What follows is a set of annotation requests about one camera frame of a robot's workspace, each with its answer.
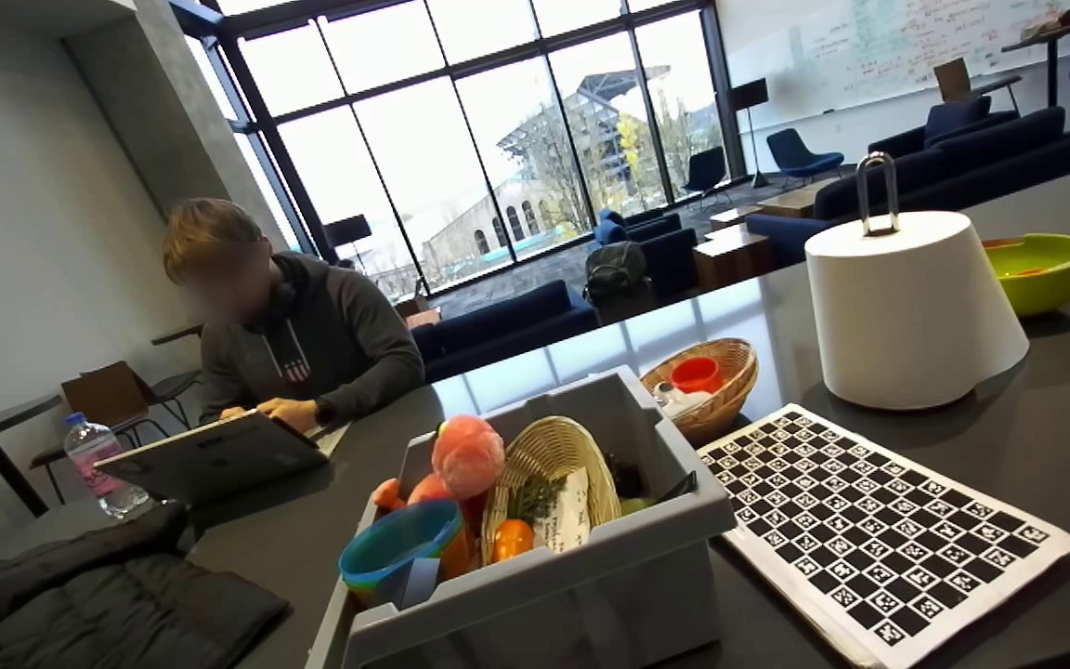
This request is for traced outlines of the laptop on counter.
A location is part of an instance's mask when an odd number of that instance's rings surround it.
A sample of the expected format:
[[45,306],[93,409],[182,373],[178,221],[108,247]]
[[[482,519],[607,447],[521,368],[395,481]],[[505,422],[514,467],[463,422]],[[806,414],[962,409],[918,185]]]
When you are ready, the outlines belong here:
[[264,414],[244,414],[103,457],[100,471],[139,484],[151,498],[209,507],[322,465],[311,439]]

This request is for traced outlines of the green plastic bowl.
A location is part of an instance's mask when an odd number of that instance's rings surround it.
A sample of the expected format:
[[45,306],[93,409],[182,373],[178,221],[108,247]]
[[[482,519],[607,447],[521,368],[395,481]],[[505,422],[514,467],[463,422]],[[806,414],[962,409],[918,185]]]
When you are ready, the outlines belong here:
[[1070,233],[987,239],[984,254],[1017,316],[1045,316],[1070,301]]

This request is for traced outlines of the white paper towel roll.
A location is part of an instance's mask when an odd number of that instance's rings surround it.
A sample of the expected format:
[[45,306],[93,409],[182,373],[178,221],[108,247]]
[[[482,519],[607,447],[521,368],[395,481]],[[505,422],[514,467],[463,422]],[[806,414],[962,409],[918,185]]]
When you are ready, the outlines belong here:
[[966,212],[901,212],[889,154],[856,168],[858,214],[806,242],[826,387],[852,404],[939,409],[1009,373],[1029,339]]

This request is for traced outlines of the blue plastic cup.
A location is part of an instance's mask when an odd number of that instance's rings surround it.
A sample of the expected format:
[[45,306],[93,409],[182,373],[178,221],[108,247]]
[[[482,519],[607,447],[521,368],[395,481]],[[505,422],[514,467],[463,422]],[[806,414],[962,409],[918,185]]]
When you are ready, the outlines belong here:
[[337,559],[337,576],[373,602],[416,605],[442,569],[442,554],[461,533],[458,502],[420,502],[373,519]]

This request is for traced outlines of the dark sofa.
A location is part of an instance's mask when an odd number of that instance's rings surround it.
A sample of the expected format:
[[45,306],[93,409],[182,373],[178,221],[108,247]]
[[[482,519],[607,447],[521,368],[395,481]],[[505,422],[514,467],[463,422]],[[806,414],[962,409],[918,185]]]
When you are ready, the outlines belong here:
[[[1070,129],[1059,107],[999,118],[897,155],[901,212],[955,212],[1059,176],[1070,176]],[[879,214],[884,208],[884,176],[873,172],[864,212]],[[810,233],[856,223],[864,212],[858,208],[858,176],[845,176],[821,185],[801,214],[754,212],[742,225],[765,239],[778,268],[789,268],[806,261]]]

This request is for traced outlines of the grey plastic bin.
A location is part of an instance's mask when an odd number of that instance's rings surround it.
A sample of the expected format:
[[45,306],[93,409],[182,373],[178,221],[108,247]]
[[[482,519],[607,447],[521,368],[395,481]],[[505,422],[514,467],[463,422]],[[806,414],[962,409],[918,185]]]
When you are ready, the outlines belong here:
[[478,566],[406,610],[337,579],[303,669],[649,669],[718,638],[708,543],[732,498],[629,368],[492,422],[530,450],[521,471],[555,471],[571,435],[598,450],[583,543]]

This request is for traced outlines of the black white checkerboard sheet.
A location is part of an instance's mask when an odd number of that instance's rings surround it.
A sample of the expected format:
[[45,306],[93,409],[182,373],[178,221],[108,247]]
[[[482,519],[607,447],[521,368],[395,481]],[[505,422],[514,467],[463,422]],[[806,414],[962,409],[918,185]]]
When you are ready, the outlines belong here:
[[724,543],[856,669],[915,669],[1070,559],[1070,533],[801,404],[697,450]]

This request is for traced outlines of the clear water bottle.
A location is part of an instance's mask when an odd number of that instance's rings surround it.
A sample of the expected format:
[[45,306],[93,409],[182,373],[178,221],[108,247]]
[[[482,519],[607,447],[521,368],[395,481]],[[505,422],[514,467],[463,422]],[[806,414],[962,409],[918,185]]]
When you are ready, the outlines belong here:
[[103,461],[121,455],[121,441],[108,422],[71,414],[64,455],[110,519],[121,519],[139,512],[141,507],[147,507],[147,493],[141,487],[103,471]]

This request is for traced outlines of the black jacket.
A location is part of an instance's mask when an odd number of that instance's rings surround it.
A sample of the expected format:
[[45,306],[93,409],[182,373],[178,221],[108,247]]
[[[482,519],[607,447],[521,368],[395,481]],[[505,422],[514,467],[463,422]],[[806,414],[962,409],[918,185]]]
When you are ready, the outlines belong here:
[[234,669],[290,605],[182,540],[182,510],[147,510],[0,559],[0,669]]

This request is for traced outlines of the seated person dark hoodie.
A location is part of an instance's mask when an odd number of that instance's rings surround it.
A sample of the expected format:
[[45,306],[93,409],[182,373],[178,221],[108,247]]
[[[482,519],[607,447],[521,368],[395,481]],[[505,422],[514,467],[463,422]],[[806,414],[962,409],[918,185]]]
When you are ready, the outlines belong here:
[[201,419],[264,414],[293,431],[359,419],[422,378],[422,356],[359,273],[277,249],[244,208],[178,202],[163,276],[201,331]]

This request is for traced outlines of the pink plush toy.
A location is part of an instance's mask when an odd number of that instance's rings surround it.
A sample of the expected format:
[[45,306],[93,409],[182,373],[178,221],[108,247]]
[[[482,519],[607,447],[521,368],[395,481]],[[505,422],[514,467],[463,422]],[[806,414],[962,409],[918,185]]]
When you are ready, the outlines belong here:
[[482,416],[448,416],[431,447],[431,471],[452,498],[477,498],[497,484],[505,441]]

